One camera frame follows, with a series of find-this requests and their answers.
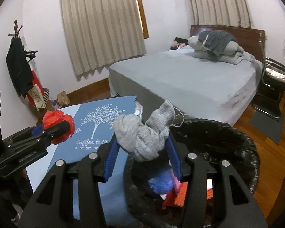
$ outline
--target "coat rack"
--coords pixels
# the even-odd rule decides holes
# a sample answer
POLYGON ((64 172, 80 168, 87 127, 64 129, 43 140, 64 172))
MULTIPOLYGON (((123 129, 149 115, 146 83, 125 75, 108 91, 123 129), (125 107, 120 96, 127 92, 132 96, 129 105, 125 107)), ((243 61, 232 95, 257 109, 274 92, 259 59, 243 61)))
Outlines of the coat rack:
POLYGON ((15 25, 14 25, 14 31, 15 31, 14 34, 9 33, 9 34, 8 34, 9 36, 14 36, 15 38, 18 38, 18 37, 19 37, 19 32, 20 32, 22 26, 20 26, 20 29, 18 30, 17 22, 18 22, 17 20, 14 21, 14 24, 15 24, 15 25))

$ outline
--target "person sleeping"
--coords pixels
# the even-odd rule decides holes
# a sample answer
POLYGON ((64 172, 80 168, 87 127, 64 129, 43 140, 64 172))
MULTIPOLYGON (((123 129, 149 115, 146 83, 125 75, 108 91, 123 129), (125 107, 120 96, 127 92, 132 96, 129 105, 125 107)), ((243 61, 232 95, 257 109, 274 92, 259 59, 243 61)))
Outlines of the person sleeping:
POLYGON ((177 50, 177 49, 185 47, 186 45, 188 45, 187 39, 181 39, 181 38, 176 37, 174 39, 174 42, 170 46, 170 50, 177 50))

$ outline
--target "brown paper bag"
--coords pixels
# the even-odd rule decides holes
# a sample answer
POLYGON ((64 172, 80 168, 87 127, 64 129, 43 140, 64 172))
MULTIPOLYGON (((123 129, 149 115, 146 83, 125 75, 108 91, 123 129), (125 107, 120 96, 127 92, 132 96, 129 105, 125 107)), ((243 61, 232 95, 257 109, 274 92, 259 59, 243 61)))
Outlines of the brown paper bag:
POLYGON ((57 101, 60 106, 68 105, 70 103, 69 97, 65 91, 57 94, 57 101))

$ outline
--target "tree illustration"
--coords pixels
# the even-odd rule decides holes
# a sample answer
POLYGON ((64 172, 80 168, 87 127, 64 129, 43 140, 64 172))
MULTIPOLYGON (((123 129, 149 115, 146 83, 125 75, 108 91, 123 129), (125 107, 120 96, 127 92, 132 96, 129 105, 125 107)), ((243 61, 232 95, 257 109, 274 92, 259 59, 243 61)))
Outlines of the tree illustration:
POLYGON ((86 124, 87 122, 93 122, 95 124, 94 131, 92 134, 92 139, 94 137, 95 131, 99 124, 101 123, 108 123, 111 125, 111 128, 113 127, 113 122, 120 116, 120 114, 123 111, 118 110, 118 106, 115 106, 114 109, 111 108, 112 104, 108 105, 102 105, 100 108, 95 108, 95 111, 92 113, 88 113, 87 116, 82 120, 82 123, 80 126, 86 124))

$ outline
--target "white wall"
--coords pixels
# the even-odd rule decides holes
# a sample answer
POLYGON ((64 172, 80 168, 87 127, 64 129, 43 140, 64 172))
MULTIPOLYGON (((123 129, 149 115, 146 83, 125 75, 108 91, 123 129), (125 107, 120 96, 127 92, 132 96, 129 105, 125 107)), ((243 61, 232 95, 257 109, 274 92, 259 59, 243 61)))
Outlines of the white wall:
POLYGON ((190 37, 190 13, 185 0, 142 0, 149 31, 147 54, 170 49, 175 37, 190 37))
POLYGON ((24 0, 23 31, 27 46, 38 50, 36 67, 50 96, 62 91, 70 93, 108 77, 108 69, 76 78, 65 40, 60 0, 24 0))
MULTIPOLYGON (((184 0, 143 0, 149 39, 147 54, 169 50, 175 37, 189 37, 190 23, 184 0)), ((65 40, 60 0, 24 0, 23 31, 35 58, 42 85, 55 97, 108 77, 103 68, 81 78, 74 74, 65 40)))
POLYGON ((285 18, 279 0, 247 0, 254 28, 265 30, 266 56, 285 64, 285 18))
POLYGON ((1 117, 2 136, 5 138, 20 129, 34 126, 37 119, 27 107, 27 102, 19 98, 14 89, 6 65, 11 37, 14 31, 14 20, 22 25, 23 0, 5 0, 0 9, 0 91, 1 91, 1 117))

